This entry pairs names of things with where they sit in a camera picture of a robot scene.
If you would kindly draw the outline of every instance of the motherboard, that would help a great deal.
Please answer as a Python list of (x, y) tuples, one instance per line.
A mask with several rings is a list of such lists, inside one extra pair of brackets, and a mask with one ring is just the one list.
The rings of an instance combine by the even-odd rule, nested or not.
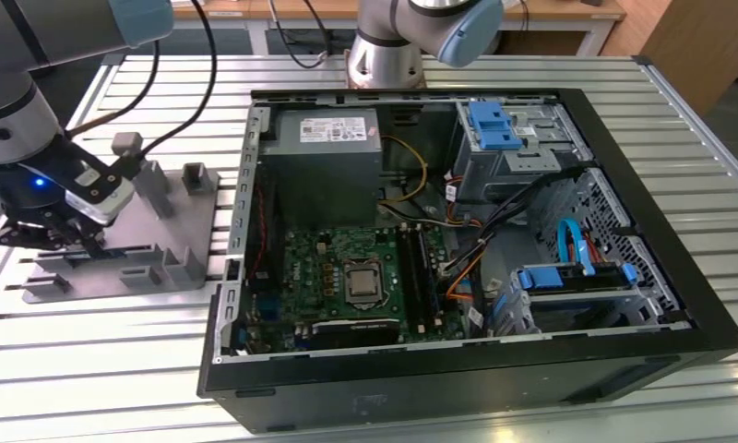
[[(410, 239), (417, 242), (414, 251)], [(413, 281), (413, 260), (425, 265), (430, 284)], [(377, 345), (363, 341), (389, 337), (394, 343), (462, 338), (461, 315), (445, 311), (438, 302), (433, 270), (446, 260), (439, 227), (287, 231), (281, 294), (254, 300), (261, 321), (249, 328), (259, 348), (253, 351), (334, 345), (317, 345), (317, 335), (350, 346)], [(363, 332), (354, 335), (357, 329)]]

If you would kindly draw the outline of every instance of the floor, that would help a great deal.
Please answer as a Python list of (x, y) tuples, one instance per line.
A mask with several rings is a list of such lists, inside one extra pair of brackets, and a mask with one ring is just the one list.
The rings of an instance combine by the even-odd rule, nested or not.
[[(321, 37), (315, 31), (286, 32), (287, 40), (297, 42), (293, 45), (297, 54), (317, 54), (321, 51)], [(250, 54), (249, 37), (243, 31), (217, 30), (215, 35), (219, 54)], [(349, 47), (353, 35), (347, 30), (335, 30), (331, 33), (335, 51), (341, 52)], [(270, 53), (285, 54), (275, 32), (267, 33), (267, 46)], [(161, 48), (162, 54), (206, 54), (206, 40), (198, 30), (177, 30), (163, 40)], [(149, 45), (131, 51), (131, 54), (150, 53)], [(71, 117), (99, 63), (101, 57), (91, 57), (58, 66), (46, 76), (37, 78), (39, 89), (62, 124)], [(730, 86), (705, 122), (738, 158), (738, 83)]]

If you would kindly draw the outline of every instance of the metal slotted table surface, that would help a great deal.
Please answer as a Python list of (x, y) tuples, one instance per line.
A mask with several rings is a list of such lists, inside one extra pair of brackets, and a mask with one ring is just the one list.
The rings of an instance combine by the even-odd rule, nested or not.
[[(102, 66), (77, 124), (138, 93), (149, 57)], [(203, 56), (163, 57), (138, 109), (79, 141), (111, 159), (111, 136), (158, 137), (191, 115), (207, 80)], [(655, 69), (626, 58), (493, 57), (454, 70), (425, 60), (430, 88), (581, 88), (738, 323), (738, 164)], [(226, 229), (251, 89), (341, 88), (343, 59), (301, 71), (286, 57), (222, 56), (199, 121), (151, 154), (165, 168), (219, 170), (214, 224)], [(219, 275), (226, 232), (213, 231)], [(214, 283), (187, 293), (27, 305), (11, 289), (31, 251), (0, 248), (0, 441), (213, 441), (251, 437), (195, 396)], [(262, 437), (263, 441), (673, 441), (738, 439), (738, 354), (682, 371), (613, 403)]]

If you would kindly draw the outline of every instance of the green circuit board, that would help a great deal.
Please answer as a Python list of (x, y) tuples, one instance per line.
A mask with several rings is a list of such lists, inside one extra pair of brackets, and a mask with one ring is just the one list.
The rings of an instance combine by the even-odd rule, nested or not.
[[(443, 262), (446, 251), (439, 227), (425, 230), (427, 259)], [(257, 330), (266, 352), (297, 349), (290, 325), (335, 319), (399, 320), (399, 342), (462, 338), (458, 312), (441, 314), (442, 325), (423, 334), (410, 331), (393, 228), (293, 230), (285, 235), (279, 318)], [(379, 269), (381, 300), (355, 306), (347, 302), (346, 273), (354, 266)]]

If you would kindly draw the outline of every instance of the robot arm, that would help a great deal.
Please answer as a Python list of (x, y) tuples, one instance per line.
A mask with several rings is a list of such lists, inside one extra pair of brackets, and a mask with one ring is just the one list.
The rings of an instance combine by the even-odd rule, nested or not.
[(411, 88), (423, 79), (421, 50), (449, 66), (467, 65), (499, 29), (499, 0), (361, 0), (347, 60), (359, 88)]
[(135, 165), (105, 165), (70, 141), (27, 71), (137, 47), (171, 27), (167, 0), (0, 0), (1, 245), (81, 245), (97, 257), (133, 196)]

